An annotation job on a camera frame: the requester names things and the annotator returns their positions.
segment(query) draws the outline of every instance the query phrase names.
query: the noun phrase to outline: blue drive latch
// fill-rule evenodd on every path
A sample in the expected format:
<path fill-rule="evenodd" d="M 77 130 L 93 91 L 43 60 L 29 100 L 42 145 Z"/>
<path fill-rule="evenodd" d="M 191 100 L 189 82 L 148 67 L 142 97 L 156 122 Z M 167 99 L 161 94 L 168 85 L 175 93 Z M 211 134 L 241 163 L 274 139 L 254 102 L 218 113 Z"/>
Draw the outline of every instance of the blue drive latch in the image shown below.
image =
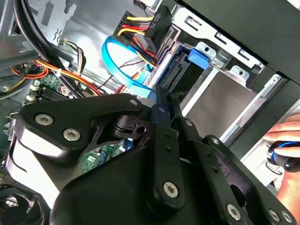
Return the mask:
<path fill-rule="evenodd" d="M 192 63 L 196 64 L 197 66 L 201 67 L 202 69 L 206 69 L 210 66 L 209 58 L 207 58 L 202 53 L 198 52 L 196 49 L 192 49 L 191 53 L 189 54 L 188 60 Z"/>

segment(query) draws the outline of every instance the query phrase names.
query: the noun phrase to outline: metal screw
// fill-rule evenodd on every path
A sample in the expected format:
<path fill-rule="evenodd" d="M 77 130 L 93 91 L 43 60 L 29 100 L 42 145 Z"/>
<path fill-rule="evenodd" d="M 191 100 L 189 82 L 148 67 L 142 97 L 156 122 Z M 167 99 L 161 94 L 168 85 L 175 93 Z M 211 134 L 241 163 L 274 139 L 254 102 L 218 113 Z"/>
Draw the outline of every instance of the metal screw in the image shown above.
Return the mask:
<path fill-rule="evenodd" d="M 290 217 L 290 215 L 287 214 L 287 212 L 281 211 L 281 213 L 287 222 L 291 223 L 293 221 L 292 218 Z"/>
<path fill-rule="evenodd" d="M 136 102 L 135 100 L 133 100 L 133 99 L 131 99 L 130 102 L 131 102 L 132 104 L 134 104 L 134 105 L 137 105 L 137 102 Z"/>
<path fill-rule="evenodd" d="M 178 196 L 178 189 L 175 184 L 171 182 L 164 183 L 164 191 L 170 198 L 176 198 Z"/>
<path fill-rule="evenodd" d="M 228 204 L 227 211 L 232 218 L 234 218 L 236 221 L 240 221 L 241 219 L 240 212 L 234 205 Z"/>
<path fill-rule="evenodd" d="M 190 120 L 186 120 L 186 123 L 187 123 L 189 126 L 192 126 L 192 125 L 193 125 L 192 121 L 190 121 Z"/>
<path fill-rule="evenodd" d="M 280 221 L 279 216 L 277 215 L 276 212 L 274 212 L 274 210 L 269 210 L 269 213 L 270 213 L 270 215 L 272 216 L 272 218 L 273 218 L 275 221 L 277 221 L 277 222 Z"/>
<path fill-rule="evenodd" d="M 48 126 L 53 124 L 53 118 L 48 114 L 39 114 L 36 116 L 36 122 L 40 125 Z"/>
<path fill-rule="evenodd" d="M 162 113 L 165 113 L 165 110 L 163 108 L 158 108 Z"/>
<path fill-rule="evenodd" d="M 70 142 L 76 142 L 80 139 L 80 133 L 75 129 L 66 129 L 63 134 L 64 138 L 66 138 Z"/>
<path fill-rule="evenodd" d="M 219 141 L 216 138 L 212 138 L 212 142 L 214 142 L 215 144 L 219 144 Z"/>

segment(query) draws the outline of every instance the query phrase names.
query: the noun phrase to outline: finger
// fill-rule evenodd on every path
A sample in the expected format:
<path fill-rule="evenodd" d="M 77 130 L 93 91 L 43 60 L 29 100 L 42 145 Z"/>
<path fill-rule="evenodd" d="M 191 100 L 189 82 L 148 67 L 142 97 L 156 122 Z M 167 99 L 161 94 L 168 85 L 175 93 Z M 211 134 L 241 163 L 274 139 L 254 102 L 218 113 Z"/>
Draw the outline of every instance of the finger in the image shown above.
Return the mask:
<path fill-rule="evenodd" d="M 300 121 L 300 114 L 290 116 L 290 117 L 287 118 L 285 121 L 286 121 L 286 122 Z"/>
<path fill-rule="evenodd" d="M 300 121 L 286 122 L 274 125 L 268 132 L 300 130 Z"/>
<path fill-rule="evenodd" d="M 300 147 L 278 148 L 274 151 L 281 156 L 300 158 Z"/>
<path fill-rule="evenodd" d="M 268 132 L 263 138 L 267 141 L 300 142 L 300 131 Z"/>

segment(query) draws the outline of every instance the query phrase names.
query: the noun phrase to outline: black wire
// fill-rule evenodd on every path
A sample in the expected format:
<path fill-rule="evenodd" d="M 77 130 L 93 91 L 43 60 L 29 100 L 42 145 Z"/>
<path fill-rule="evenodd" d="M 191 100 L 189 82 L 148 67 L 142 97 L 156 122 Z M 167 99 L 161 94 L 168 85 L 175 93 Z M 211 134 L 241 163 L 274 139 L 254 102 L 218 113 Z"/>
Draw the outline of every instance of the black wire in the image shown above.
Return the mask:
<path fill-rule="evenodd" d="M 101 84 L 101 86 L 99 88 L 102 88 L 104 85 L 106 85 L 110 79 L 112 79 L 113 75 L 111 75 L 103 84 Z"/>
<path fill-rule="evenodd" d="M 269 167 L 268 167 L 268 163 L 269 163 L 269 162 L 266 162 L 266 163 L 265 163 L 265 166 L 266 166 L 270 171 L 272 171 L 272 173 L 274 173 L 274 174 L 276 174 L 276 175 L 282 175 L 282 172 L 275 172 L 275 171 L 273 171 L 271 168 L 269 168 Z"/>
<path fill-rule="evenodd" d="M 31 11 L 27 11 L 27 14 L 25 15 L 23 5 L 28 6 L 28 3 L 26 0 L 22 0 L 22 2 L 20 2 L 19 0 L 12 0 L 13 3 L 13 9 L 14 9 L 14 14 L 15 14 L 15 19 L 17 21 L 17 24 L 21 30 L 21 32 L 23 33 L 23 35 L 25 36 L 25 38 L 29 41 L 29 43 L 34 47 L 34 49 L 38 52 L 38 54 L 44 58 L 44 60 L 50 62 L 53 65 L 57 65 L 51 57 L 49 57 L 49 55 L 47 54 L 46 50 L 41 46 L 41 43 L 38 42 L 38 38 L 34 35 L 34 31 L 31 30 L 32 27 L 30 27 L 30 25 L 28 24 L 28 21 L 26 19 L 30 19 L 33 18 Z M 58 66 L 60 67 L 62 65 L 61 61 L 58 61 Z M 74 92 L 74 97 L 75 98 L 79 98 L 79 97 L 84 97 L 84 95 L 78 91 L 77 87 L 75 86 L 75 83 L 71 83 L 71 80 L 66 78 L 66 77 L 61 77 L 61 83 L 70 91 L 75 91 Z"/>
<path fill-rule="evenodd" d="M 129 20 L 126 20 L 125 22 L 126 24 L 128 25 L 150 25 L 152 22 L 146 22 L 146 21 L 129 21 Z"/>
<path fill-rule="evenodd" d="M 12 3 L 13 3 L 14 14 L 15 14 L 15 20 L 16 20 L 22 34 L 29 41 L 29 43 L 33 46 L 33 48 L 38 52 L 38 54 L 44 58 L 44 60 L 47 60 L 50 63 L 52 63 L 51 59 L 47 56 L 46 52 L 41 48 L 39 43 L 34 41 L 33 37 L 31 36 L 31 33 L 28 31 L 28 27 L 24 23 L 25 15 L 24 15 L 23 11 L 21 10 L 22 6 L 21 6 L 20 1 L 12 0 Z"/>
<path fill-rule="evenodd" d="M 38 42 L 40 43 L 41 47 L 45 50 L 47 55 L 52 59 L 54 62 L 54 66 L 65 69 L 64 65 L 60 61 L 56 51 L 52 48 L 51 44 L 48 42 L 48 40 L 45 38 L 45 36 L 42 34 L 41 30 L 38 28 L 38 25 L 36 21 L 33 18 L 33 15 L 30 10 L 30 6 L 28 4 L 27 0 L 21 0 L 23 11 L 26 17 L 26 21 L 28 22 L 28 26 L 31 28 L 31 31 L 33 32 L 34 36 L 38 39 Z"/>

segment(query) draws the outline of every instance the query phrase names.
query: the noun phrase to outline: cable tie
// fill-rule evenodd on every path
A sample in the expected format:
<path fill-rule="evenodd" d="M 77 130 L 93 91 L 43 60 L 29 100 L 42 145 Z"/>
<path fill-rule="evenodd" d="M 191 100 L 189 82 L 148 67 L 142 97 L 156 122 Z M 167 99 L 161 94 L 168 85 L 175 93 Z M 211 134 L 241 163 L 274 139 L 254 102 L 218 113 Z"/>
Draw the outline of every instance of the cable tie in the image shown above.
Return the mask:
<path fill-rule="evenodd" d="M 62 69 L 61 68 L 59 68 L 58 70 L 57 70 L 57 73 L 55 74 L 57 77 L 61 77 L 61 71 L 62 71 Z"/>

